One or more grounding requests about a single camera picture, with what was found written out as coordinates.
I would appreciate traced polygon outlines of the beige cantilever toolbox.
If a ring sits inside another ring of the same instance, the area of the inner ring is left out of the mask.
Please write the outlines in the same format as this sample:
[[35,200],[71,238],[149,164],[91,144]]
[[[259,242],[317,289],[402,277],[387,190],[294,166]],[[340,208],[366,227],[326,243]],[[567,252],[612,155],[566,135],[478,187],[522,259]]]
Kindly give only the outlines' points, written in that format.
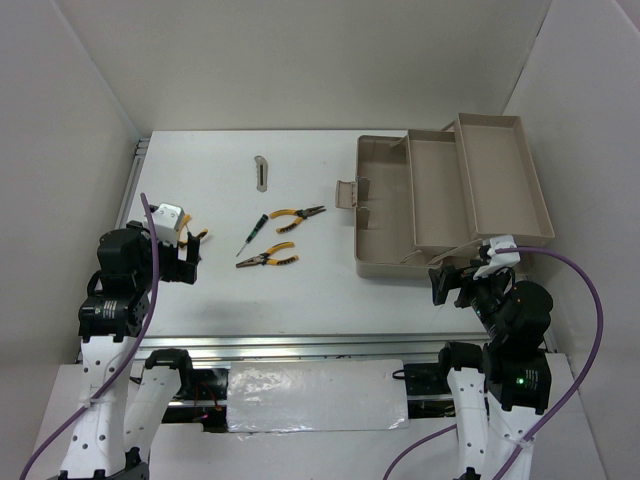
[[362,135],[335,204],[354,213],[362,278],[425,279],[497,236],[533,247],[555,236],[518,116],[460,113],[452,130]]

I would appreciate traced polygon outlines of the yellow combination pliers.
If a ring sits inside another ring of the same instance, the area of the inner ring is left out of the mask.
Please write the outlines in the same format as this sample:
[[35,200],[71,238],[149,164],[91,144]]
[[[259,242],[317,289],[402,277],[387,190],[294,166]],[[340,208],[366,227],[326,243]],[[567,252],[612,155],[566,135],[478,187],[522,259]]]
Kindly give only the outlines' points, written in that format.
[[281,250],[285,250],[285,249],[290,249],[290,248],[294,248],[295,247],[295,243],[294,242],[281,242],[278,243],[272,247],[270,247],[269,249],[267,249],[266,251],[262,252],[259,255],[253,256],[249,259],[243,260],[239,263],[236,264],[237,268],[246,268],[246,267],[252,267],[252,266],[265,266],[265,265],[269,265],[269,266],[285,266],[285,265],[290,265],[292,263],[295,263],[299,260],[299,257],[297,255],[292,255],[289,256],[287,258],[283,258],[283,259],[276,259],[273,257],[273,255]]

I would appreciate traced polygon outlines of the green black screwdriver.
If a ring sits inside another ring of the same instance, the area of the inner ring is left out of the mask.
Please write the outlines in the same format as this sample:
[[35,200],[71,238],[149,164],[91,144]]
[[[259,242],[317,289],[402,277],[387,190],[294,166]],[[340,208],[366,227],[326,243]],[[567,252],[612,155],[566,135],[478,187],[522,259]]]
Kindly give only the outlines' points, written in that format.
[[259,220],[255,224],[255,226],[253,227],[251,232],[248,234],[247,238],[245,239],[242,247],[240,248],[240,250],[238,251],[236,256],[239,256],[245,250],[245,248],[255,239],[257,234],[264,227],[264,225],[268,222],[268,220],[269,220],[269,216],[267,214],[262,214],[261,215],[261,217],[259,218]]

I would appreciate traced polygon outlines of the silver folding utility knife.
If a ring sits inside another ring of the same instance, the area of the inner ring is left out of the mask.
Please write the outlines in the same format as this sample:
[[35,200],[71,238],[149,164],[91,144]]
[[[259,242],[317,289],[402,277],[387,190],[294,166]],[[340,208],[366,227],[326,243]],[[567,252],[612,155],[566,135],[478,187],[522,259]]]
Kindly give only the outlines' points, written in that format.
[[268,162],[262,155],[256,155],[254,157],[256,164],[257,185],[256,188],[259,192],[265,193],[268,189]]

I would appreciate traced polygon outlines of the yellow long nose pliers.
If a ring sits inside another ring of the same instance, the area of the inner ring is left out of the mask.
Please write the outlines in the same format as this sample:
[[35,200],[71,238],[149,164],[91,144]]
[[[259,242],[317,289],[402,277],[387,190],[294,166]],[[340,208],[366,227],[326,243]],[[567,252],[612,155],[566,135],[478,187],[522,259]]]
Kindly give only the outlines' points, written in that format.
[[271,212],[269,214],[269,218],[275,219],[283,216],[291,216],[293,218],[293,221],[290,224],[276,229],[276,232],[278,234],[285,234],[295,230],[303,221],[307,220],[309,217],[315,216],[325,211],[326,207],[324,205],[312,206],[305,209],[281,209]]

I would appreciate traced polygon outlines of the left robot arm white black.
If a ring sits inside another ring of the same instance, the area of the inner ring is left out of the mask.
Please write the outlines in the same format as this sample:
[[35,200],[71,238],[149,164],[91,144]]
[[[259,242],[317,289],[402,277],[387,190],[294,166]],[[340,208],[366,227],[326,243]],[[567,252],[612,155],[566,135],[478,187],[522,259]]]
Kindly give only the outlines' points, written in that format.
[[181,349],[152,352],[136,394],[132,361],[159,282],[192,285],[201,238],[173,232],[153,243],[149,230],[132,221],[99,240],[100,268],[79,309],[82,353],[80,407],[59,472],[61,479],[146,479],[151,445],[169,402],[196,390],[197,374]]

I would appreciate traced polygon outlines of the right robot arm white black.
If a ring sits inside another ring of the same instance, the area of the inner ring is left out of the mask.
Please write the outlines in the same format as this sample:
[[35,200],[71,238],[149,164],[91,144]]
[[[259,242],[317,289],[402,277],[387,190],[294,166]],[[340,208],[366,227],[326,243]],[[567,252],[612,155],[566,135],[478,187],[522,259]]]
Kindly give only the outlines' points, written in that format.
[[489,335],[483,346],[451,341],[439,353],[438,385],[453,395],[459,479],[526,479],[532,456],[527,433],[549,405],[552,374],[541,345],[553,300],[540,285],[517,280],[511,267],[480,277],[477,267],[432,269],[432,301],[450,291],[455,306],[472,309]]

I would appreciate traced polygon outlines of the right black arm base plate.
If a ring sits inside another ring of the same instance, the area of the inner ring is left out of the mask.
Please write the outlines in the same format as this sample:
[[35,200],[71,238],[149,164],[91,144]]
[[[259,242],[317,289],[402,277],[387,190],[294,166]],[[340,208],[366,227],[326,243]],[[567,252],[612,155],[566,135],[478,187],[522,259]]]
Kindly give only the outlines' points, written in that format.
[[451,390],[436,363],[404,364],[392,378],[405,385],[410,419],[455,415]]

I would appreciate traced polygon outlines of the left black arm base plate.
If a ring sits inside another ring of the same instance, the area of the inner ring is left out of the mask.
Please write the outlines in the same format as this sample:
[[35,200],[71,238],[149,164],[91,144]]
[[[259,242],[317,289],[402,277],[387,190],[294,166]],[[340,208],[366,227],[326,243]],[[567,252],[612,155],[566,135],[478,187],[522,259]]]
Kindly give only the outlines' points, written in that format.
[[227,369],[193,370],[185,387],[178,374],[180,390],[169,402],[162,423],[199,423],[208,432],[227,432],[228,373]]

